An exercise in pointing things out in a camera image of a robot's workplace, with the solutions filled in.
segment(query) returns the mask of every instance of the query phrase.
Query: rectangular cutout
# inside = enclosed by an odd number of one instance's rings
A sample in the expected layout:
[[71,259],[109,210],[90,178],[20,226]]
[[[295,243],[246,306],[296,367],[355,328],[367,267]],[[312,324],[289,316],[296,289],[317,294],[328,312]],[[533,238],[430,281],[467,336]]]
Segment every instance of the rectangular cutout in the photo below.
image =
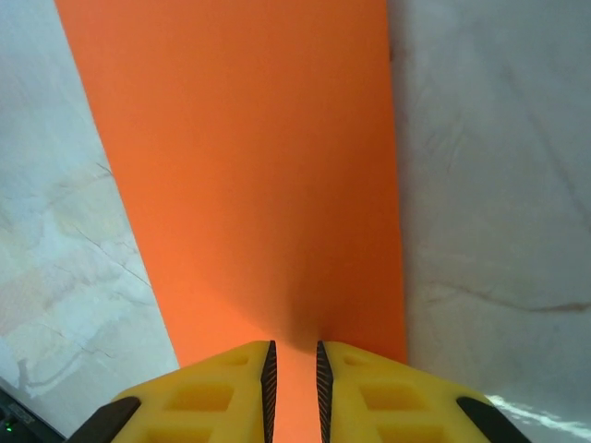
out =
[[442,426],[387,426],[378,429],[382,443],[450,443]]
[[207,443],[210,429],[152,429],[146,443]]
[[201,384],[180,389],[166,405],[168,411],[222,413],[228,409],[234,389],[228,385]]
[[421,411],[425,402],[415,389],[405,384],[362,385],[361,395],[371,411]]

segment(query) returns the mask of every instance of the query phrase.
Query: white marble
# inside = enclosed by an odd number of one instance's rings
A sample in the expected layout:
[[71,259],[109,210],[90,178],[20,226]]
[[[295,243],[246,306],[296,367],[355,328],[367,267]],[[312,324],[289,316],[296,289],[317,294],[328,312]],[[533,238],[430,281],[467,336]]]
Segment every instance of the white marble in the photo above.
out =
[[[391,0],[411,363],[591,441],[591,3]],[[65,434],[176,367],[51,0],[0,0],[0,377]]]

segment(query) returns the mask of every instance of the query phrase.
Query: black rubber strip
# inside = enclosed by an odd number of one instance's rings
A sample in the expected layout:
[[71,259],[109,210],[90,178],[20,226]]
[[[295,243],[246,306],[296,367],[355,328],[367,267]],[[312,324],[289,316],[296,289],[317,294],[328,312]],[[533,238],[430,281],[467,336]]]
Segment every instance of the black rubber strip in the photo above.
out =
[[277,402],[277,347],[275,341],[269,342],[269,351],[260,374],[262,391],[262,423],[265,443],[273,442],[275,426],[275,404]]
[[331,362],[326,354],[322,341],[316,348],[316,389],[318,391],[318,407],[320,411],[320,435],[322,443],[331,441],[332,419],[332,376]]
[[471,397],[456,400],[490,443],[531,443],[498,409]]
[[140,405],[137,397],[105,404],[66,443],[111,443]]

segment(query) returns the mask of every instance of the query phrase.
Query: orange paper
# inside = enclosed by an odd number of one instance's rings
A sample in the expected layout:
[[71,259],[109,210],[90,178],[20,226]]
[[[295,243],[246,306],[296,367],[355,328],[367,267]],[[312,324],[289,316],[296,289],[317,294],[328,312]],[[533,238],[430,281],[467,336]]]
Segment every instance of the orange paper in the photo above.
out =
[[385,0],[56,3],[180,364],[276,339],[320,441],[316,340],[405,355]]

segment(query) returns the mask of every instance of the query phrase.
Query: yellow robot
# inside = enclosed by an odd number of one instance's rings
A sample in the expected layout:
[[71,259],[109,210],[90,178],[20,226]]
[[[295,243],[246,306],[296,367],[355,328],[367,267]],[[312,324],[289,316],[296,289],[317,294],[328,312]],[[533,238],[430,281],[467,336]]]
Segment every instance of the yellow robot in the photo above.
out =
[[[322,443],[526,443],[485,396],[319,341]],[[274,341],[253,341],[122,392],[68,443],[272,443]]]

